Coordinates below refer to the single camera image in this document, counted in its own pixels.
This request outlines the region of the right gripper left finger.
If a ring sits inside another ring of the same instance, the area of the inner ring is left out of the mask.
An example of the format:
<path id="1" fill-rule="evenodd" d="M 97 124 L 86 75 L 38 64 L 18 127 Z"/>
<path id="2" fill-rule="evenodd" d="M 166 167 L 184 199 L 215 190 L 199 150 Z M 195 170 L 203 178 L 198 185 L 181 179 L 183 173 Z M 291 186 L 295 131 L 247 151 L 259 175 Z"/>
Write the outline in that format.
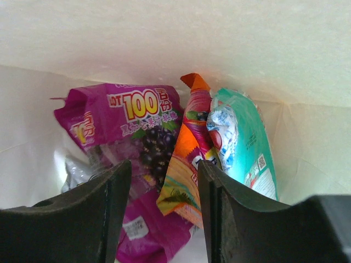
<path id="1" fill-rule="evenodd" d="M 131 186 L 124 161 L 32 207 L 1 210 L 1 262 L 114 262 Z"/>

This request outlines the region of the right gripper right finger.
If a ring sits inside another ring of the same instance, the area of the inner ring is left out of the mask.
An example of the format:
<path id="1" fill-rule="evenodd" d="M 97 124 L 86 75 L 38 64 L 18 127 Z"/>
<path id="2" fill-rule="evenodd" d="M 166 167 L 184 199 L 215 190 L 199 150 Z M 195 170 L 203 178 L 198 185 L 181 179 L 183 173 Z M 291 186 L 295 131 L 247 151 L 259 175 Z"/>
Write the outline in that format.
<path id="1" fill-rule="evenodd" d="M 350 262 L 350 196 L 274 201 L 201 161 L 199 194 L 209 262 Z"/>

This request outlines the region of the brown paper bag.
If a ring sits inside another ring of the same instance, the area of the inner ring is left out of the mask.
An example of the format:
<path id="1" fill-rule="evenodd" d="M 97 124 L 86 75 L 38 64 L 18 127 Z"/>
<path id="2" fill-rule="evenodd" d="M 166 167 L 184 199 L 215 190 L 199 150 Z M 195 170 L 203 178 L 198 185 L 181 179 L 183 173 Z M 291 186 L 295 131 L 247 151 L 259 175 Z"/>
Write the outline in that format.
<path id="1" fill-rule="evenodd" d="M 350 196 L 350 1 L 1 1 L 1 210 L 58 196 L 69 91 L 199 74 L 258 107 L 277 202 Z M 204 227 L 173 262 L 209 262 Z"/>

